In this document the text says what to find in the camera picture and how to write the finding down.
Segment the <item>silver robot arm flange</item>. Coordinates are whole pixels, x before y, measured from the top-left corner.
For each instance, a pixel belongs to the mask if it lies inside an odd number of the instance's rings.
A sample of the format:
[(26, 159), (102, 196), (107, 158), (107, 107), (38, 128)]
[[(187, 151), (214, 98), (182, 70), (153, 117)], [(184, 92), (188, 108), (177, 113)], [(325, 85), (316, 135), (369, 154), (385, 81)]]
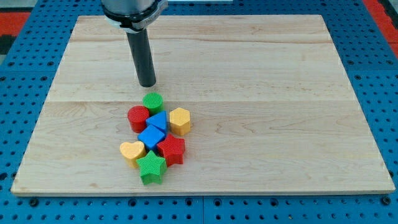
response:
[(152, 24), (168, 3), (168, 0), (101, 0), (101, 7), (113, 27), (135, 34)]

